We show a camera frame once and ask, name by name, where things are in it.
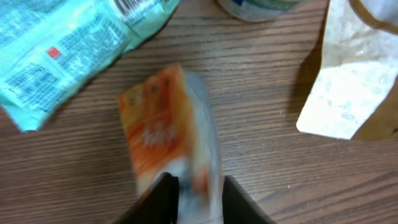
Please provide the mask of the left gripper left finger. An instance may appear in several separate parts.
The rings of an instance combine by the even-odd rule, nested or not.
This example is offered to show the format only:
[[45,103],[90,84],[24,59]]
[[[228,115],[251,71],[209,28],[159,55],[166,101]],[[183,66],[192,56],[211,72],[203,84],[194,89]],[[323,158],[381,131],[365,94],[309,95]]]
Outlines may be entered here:
[[176,224],[179,181],[164,173],[147,197],[126,211],[114,224]]

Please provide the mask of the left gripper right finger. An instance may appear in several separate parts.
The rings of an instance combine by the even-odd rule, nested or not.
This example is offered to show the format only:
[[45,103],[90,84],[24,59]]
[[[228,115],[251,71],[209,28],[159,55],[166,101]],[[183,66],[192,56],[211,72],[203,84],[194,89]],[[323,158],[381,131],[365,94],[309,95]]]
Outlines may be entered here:
[[224,224],[276,224],[230,175],[223,185]]

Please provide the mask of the orange white small box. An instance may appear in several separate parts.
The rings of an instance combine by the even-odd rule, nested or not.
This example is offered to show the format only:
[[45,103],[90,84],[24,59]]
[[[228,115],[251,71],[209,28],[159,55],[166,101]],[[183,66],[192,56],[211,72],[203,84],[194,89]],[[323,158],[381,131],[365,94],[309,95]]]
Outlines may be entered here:
[[118,96],[140,202],[178,179],[177,223],[223,222],[223,176],[205,84],[175,63]]

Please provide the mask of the brown white snack bag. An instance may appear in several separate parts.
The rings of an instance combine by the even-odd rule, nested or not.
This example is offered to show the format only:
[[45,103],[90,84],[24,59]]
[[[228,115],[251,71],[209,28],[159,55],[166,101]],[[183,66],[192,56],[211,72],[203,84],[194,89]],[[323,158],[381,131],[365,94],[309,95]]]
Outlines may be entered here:
[[331,0],[320,71],[296,123],[300,132],[397,138],[397,0]]

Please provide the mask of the teal snack packet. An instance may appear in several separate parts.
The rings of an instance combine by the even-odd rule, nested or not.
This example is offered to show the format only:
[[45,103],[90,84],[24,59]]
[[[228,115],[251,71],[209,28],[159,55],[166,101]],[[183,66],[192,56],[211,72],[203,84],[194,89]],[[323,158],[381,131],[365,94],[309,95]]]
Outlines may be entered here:
[[178,0],[1,0],[1,107],[36,131],[88,80],[158,32]]

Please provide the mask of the green lid jar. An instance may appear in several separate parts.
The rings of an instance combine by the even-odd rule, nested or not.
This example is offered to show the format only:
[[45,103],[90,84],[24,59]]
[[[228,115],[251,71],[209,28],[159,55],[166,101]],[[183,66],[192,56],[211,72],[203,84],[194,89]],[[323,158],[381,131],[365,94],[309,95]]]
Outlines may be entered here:
[[232,16],[249,22],[265,22],[275,19],[308,0],[217,0]]

